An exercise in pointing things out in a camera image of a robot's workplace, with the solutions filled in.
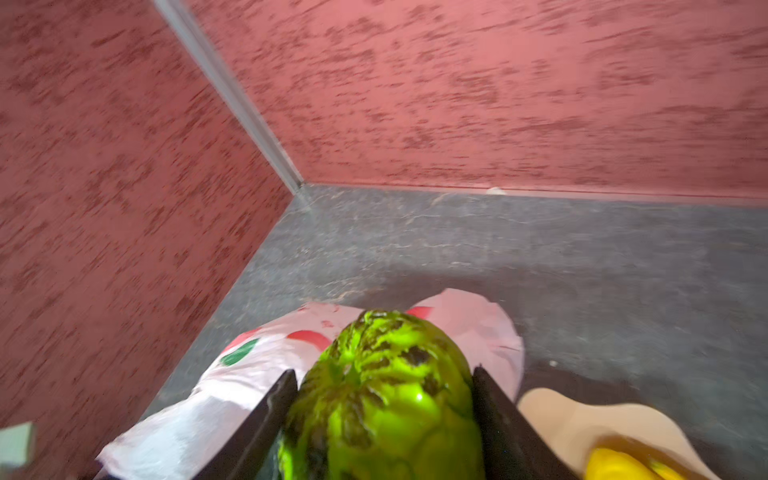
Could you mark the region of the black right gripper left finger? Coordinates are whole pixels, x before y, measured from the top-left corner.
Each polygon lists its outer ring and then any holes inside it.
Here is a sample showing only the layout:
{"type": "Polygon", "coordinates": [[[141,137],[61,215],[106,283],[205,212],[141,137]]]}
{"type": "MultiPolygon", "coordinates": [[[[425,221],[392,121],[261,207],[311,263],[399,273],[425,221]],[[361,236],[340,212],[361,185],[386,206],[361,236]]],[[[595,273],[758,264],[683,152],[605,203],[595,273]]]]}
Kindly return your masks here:
{"type": "Polygon", "coordinates": [[[285,370],[194,479],[256,479],[297,394],[295,371],[285,370]]]}

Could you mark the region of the pink plastic bag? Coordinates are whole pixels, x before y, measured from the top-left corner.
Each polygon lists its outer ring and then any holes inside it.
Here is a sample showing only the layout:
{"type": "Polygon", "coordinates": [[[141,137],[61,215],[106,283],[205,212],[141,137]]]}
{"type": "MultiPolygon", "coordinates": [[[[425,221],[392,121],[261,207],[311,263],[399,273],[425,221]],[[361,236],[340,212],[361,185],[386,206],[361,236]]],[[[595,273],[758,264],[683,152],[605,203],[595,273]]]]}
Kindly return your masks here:
{"type": "MultiPolygon", "coordinates": [[[[239,335],[205,370],[190,395],[137,423],[97,460],[118,479],[191,479],[287,369],[303,378],[361,309],[307,303],[239,335]]],[[[415,304],[411,314],[439,327],[471,367],[482,366],[514,399],[524,370],[524,343],[511,318],[485,297],[457,289],[415,304]]]]}

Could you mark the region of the left corner aluminium post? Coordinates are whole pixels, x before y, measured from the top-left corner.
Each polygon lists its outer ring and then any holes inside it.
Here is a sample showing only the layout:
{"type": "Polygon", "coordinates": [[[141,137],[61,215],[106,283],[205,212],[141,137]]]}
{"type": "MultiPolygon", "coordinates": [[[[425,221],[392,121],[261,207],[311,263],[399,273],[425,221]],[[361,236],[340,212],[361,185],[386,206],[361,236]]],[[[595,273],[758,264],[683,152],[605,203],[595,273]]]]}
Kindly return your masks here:
{"type": "Polygon", "coordinates": [[[298,195],[302,175],[185,3],[154,0],[153,4],[283,184],[298,195]]]}

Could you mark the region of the green fake fruit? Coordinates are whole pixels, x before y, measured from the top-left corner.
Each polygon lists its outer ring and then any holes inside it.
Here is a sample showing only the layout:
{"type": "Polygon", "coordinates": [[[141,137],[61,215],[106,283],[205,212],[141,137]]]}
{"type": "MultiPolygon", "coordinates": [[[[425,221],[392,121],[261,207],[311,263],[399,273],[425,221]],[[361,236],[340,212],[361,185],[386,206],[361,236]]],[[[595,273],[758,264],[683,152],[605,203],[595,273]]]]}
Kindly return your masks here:
{"type": "Polygon", "coordinates": [[[282,479],[482,479],[470,366],[440,328],[363,312],[305,374],[282,428],[282,479]]]}

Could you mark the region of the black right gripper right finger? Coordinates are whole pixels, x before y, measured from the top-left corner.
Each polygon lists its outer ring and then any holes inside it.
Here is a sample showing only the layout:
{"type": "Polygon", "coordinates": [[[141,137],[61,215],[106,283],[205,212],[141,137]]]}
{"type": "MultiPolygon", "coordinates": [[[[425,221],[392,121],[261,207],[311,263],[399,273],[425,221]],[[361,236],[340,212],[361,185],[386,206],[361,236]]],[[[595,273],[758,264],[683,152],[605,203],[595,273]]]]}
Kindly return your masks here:
{"type": "Polygon", "coordinates": [[[481,366],[473,371],[473,407],[488,479],[577,479],[481,366]]]}

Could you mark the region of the yellow fake lemon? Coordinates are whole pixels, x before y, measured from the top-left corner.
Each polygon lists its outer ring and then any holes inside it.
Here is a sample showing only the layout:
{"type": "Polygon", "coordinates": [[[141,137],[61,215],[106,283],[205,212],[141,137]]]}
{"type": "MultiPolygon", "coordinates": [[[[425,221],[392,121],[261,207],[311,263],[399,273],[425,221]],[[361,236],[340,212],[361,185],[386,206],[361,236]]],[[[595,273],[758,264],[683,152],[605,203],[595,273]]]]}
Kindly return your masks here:
{"type": "Polygon", "coordinates": [[[625,452],[596,448],[589,456],[583,478],[585,480],[684,480],[685,476],[655,459],[640,461],[625,452]]]}

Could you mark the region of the pink wavy bowl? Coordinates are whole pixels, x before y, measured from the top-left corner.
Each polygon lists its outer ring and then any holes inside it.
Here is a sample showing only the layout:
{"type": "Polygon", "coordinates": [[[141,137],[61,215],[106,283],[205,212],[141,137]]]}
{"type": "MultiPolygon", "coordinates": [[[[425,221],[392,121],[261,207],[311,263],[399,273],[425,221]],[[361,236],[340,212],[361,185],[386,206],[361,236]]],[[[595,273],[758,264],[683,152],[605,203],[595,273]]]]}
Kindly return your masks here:
{"type": "Polygon", "coordinates": [[[683,430],[649,406],[589,405],[551,389],[525,393],[517,406],[554,454],[581,479],[591,452],[609,448],[640,461],[655,459],[685,479],[715,479],[683,430]]]}

